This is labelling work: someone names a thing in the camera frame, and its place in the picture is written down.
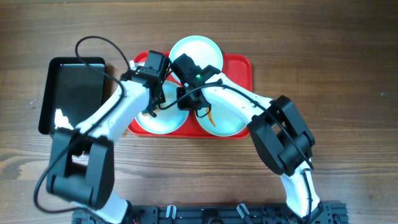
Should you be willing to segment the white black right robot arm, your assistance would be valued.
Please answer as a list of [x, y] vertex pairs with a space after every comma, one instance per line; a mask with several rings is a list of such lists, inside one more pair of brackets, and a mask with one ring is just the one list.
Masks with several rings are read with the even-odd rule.
[[220, 106], [245, 123], [261, 161], [280, 176], [287, 206], [310, 223], [320, 204], [311, 177], [315, 138], [294, 103], [286, 96], [273, 100], [257, 95], [224, 73], [178, 78], [187, 89], [183, 100], [194, 96]]

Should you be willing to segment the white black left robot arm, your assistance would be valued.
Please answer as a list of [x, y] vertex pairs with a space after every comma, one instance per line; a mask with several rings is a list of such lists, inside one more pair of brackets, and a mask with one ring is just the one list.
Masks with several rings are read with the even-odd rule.
[[74, 129], [55, 132], [48, 167], [38, 183], [105, 223], [124, 223], [131, 204], [114, 187], [114, 146], [141, 112], [163, 100], [161, 78], [122, 75], [116, 91]]

